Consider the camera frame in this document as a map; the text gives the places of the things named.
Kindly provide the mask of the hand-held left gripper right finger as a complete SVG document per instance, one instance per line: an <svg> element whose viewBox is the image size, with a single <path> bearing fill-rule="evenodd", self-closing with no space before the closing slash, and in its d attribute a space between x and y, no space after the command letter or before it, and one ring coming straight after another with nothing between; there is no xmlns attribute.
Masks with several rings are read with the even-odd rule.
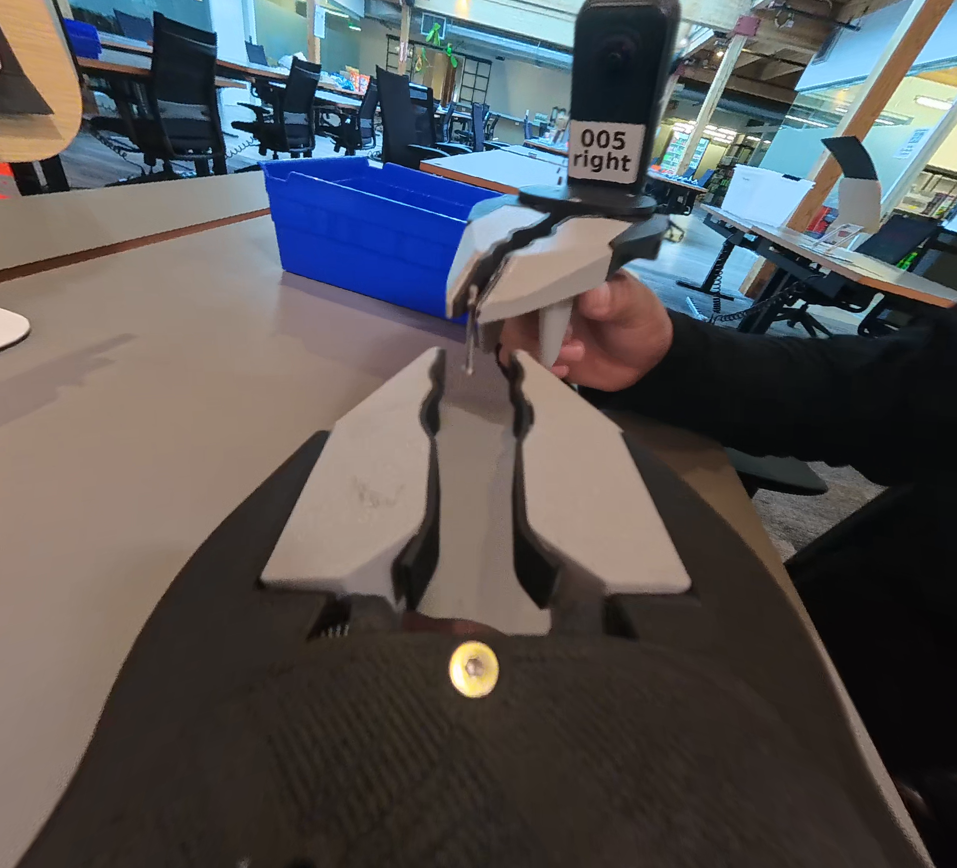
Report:
<svg viewBox="0 0 957 868"><path fill-rule="evenodd" d="M515 439L513 568L548 635L601 635L611 603L692 588L623 431L519 351L508 365Z"/></svg>

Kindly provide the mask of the black office chair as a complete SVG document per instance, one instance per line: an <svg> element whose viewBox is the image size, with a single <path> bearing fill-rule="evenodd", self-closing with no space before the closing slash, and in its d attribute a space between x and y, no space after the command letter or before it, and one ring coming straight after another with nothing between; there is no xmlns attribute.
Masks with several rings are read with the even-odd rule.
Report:
<svg viewBox="0 0 957 868"><path fill-rule="evenodd" d="M356 108L348 109L339 105L325 112L326 117L336 121L328 125L328 132L333 140L333 152L354 156L359 151L375 150L377 106L378 86L375 80L370 80Z"/></svg>
<svg viewBox="0 0 957 868"><path fill-rule="evenodd" d="M217 36L160 12L152 16L149 133L164 168L190 161L198 176L225 175L217 98Z"/></svg>
<svg viewBox="0 0 957 868"><path fill-rule="evenodd" d="M861 252L905 273L955 289L955 232L943 228L936 220L903 214L890 216L874 243L862 247ZM865 337L895 333L914 322L916 307L913 300L881 295L861 320L857 333Z"/></svg>
<svg viewBox="0 0 957 868"><path fill-rule="evenodd" d="M293 56L284 83L256 78L253 90L260 104L239 104L251 110L256 119L233 121L232 130L250 134L261 156L270 153L274 159L280 154L294 159L311 157L316 137L314 107L319 74L319 64Z"/></svg>
<svg viewBox="0 0 957 868"><path fill-rule="evenodd" d="M437 138L433 90L377 66L375 82L382 122L384 164L418 170L426 160L451 154Z"/></svg>

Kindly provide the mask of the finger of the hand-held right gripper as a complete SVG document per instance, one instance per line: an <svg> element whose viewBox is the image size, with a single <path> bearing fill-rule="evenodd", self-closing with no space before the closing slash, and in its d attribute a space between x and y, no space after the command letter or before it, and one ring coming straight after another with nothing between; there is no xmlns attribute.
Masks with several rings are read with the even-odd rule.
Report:
<svg viewBox="0 0 957 868"><path fill-rule="evenodd" d="M477 305L498 267L513 250L534 240L544 213L522 205L475 205L447 277L447 318Z"/></svg>
<svg viewBox="0 0 957 868"><path fill-rule="evenodd" d="M478 345L490 353L508 320L537 316L537 359L546 369L557 361L578 295L596 288L609 273L621 220L569 217L552 233L507 254L477 306Z"/></svg>

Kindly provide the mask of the wooden top office desk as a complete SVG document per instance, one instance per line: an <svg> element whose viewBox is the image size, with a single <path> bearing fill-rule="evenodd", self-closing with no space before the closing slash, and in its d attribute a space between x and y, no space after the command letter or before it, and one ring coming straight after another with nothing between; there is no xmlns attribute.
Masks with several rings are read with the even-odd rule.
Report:
<svg viewBox="0 0 957 868"><path fill-rule="evenodd" d="M710 323L735 322L744 333L765 333L773 324L784 323L803 326L809 336L823 334L823 326L809 316L808 309L820 299L832 302L825 287L830 277L835 279L833 290L848 286L865 289L872 296L891 298L896 308L913 315L955 307L954 289L895 265L846 250L825 253L805 234L754 223L710 205L702 211L705 225L724 239L708 277L698 287L714 301ZM749 308L722 313L721 277L736 248L772 264L773 272Z"/></svg>
<svg viewBox="0 0 957 868"><path fill-rule="evenodd" d="M500 194L516 194L532 187L563 187L568 159L519 146L428 159L419 170Z"/></svg>
<svg viewBox="0 0 957 868"><path fill-rule="evenodd" d="M79 72L86 78L102 80L127 80L137 83L152 81L156 72L166 72L176 78L190 78L214 85L217 89L245 89L249 84L242 80L234 80L217 73L216 63L209 61L187 62L150 62L150 65L136 64L121 61L109 61L103 58L76 59Z"/></svg>

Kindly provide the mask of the blue plastic bin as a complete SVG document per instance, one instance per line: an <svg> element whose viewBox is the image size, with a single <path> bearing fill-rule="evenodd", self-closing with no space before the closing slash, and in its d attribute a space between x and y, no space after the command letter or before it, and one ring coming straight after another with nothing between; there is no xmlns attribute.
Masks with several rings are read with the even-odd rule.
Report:
<svg viewBox="0 0 957 868"><path fill-rule="evenodd" d="M100 60L102 41L94 25L72 18L64 18L62 24L77 59Z"/></svg>
<svg viewBox="0 0 957 868"><path fill-rule="evenodd" d="M282 268L446 319L446 285L474 205L496 193L365 157L266 161Z"/></svg>

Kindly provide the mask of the white storage box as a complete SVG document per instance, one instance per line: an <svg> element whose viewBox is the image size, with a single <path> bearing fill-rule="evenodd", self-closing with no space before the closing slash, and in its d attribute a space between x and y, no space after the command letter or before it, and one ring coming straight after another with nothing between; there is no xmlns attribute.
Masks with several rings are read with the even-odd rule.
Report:
<svg viewBox="0 0 957 868"><path fill-rule="evenodd" d="M754 224L780 227L814 186L813 181L778 171L737 164L720 208Z"/></svg>

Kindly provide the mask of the person's right hand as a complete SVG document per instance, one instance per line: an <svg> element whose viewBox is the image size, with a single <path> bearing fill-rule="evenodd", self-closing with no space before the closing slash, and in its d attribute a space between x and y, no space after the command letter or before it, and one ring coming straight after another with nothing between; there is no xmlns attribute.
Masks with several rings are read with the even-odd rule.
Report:
<svg viewBox="0 0 957 868"><path fill-rule="evenodd" d="M625 269L579 295L550 371L569 384L614 393L634 385L669 351L664 304Z"/></svg>

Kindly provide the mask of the person's right forearm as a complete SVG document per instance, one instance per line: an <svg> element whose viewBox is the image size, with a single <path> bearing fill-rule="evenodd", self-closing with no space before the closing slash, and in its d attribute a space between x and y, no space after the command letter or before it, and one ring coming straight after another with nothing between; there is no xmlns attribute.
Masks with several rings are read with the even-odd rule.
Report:
<svg viewBox="0 0 957 868"><path fill-rule="evenodd" d="M830 339L672 319L672 347L648 375L583 395L749 455L851 466L883 486L955 476L955 309L891 335Z"/></svg>

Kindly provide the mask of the green wall decoration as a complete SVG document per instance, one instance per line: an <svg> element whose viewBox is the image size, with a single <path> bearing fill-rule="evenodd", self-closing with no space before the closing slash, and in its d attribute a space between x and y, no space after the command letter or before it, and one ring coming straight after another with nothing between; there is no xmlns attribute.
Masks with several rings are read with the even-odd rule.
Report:
<svg viewBox="0 0 957 868"><path fill-rule="evenodd" d="M448 42L449 20L445 16L429 12L422 12L420 31L424 37L425 44L437 48L444 52L448 58L449 64L453 69L457 69L459 59Z"/></svg>

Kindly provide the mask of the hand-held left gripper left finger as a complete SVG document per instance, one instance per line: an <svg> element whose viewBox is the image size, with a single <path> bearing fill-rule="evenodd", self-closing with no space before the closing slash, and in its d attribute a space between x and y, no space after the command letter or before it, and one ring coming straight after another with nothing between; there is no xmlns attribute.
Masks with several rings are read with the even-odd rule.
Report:
<svg viewBox="0 0 957 868"><path fill-rule="evenodd" d="M437 564L438 402L430 348L338 420L281 530L264 586L414 609Z"/></svg>

